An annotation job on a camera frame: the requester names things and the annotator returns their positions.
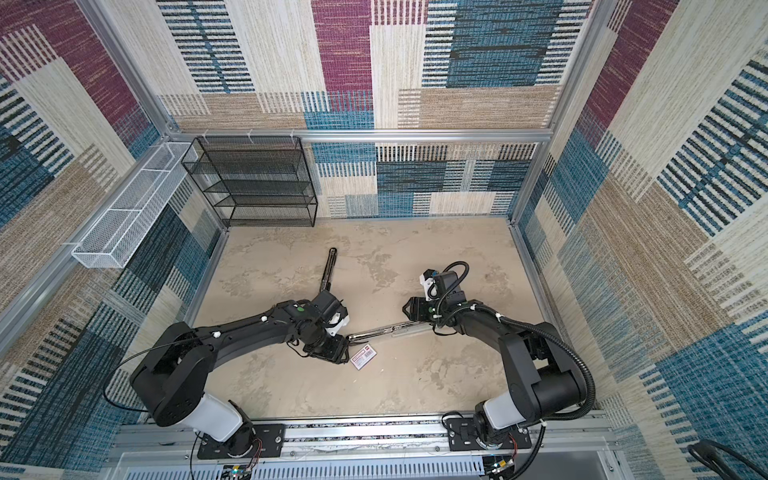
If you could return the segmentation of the red staples box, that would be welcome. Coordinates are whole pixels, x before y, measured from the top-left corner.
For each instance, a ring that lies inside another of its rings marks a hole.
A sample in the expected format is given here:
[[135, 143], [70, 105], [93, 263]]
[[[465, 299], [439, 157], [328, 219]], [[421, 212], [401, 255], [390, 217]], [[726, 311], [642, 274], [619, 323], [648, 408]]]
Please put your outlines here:
[[369, 344], [365, 344], [360, 350], [351, 356], [350, 362], [357, 370], [361, 370], [376, 355], [377, 352]]

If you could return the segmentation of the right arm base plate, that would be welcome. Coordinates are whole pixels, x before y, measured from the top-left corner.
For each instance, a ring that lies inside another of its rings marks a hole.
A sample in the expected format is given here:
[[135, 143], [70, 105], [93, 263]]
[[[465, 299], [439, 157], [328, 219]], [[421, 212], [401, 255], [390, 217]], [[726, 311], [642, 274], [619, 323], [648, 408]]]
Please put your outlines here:
[[441, 417], [451, 451], [520, 450], [533, 446], [530, 434], [517, 427], [494, 430], [474, 417], [447, 412]]

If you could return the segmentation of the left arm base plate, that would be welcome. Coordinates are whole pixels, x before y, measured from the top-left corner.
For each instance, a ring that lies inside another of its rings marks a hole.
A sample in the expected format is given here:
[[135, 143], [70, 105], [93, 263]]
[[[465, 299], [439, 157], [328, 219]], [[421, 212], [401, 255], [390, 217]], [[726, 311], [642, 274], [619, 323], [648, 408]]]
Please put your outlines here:
[[228, 440], [219, 442], [204, 434], [198, 460], [277, 458], [281, 455], [286, 425], [281, 423], [244, 425]]

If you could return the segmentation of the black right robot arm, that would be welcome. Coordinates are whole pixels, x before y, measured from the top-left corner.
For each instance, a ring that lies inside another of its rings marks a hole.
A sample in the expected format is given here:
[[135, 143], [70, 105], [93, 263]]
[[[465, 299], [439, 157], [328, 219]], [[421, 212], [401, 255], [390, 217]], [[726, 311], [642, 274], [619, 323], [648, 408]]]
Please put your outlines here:
[[514, 429], [540, 420], [575, 420], [589, 413], [596, 385], [586, 363], [550, 323], [536, 325], [508, 318], [461, 289], [465, 278], [456, 263], [420, 276], [421, 297], [412, 297], [402, 311], [409, 320], [428, 323], [444, 336], [445, 329], [477, 339], [501, 357], [505, 389], [475, 407], [478, 444], [498, 448]]

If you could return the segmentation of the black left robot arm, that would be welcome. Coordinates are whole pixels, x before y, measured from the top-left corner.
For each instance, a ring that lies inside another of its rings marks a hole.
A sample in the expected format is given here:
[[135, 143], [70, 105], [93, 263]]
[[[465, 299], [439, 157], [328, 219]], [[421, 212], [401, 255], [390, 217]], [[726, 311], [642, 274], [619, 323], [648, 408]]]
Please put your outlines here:
[[240, 356], [276, 344], [303, 346], [302, 353], [333, 364], [349, 361], [339, 333], [347, 308], [328, 291], [312, 300], [288, 300], [263, 313], [222, 325], [169, 326], [129, 377], [156, 424], [185, 420], [201, 403], [208, 375]]

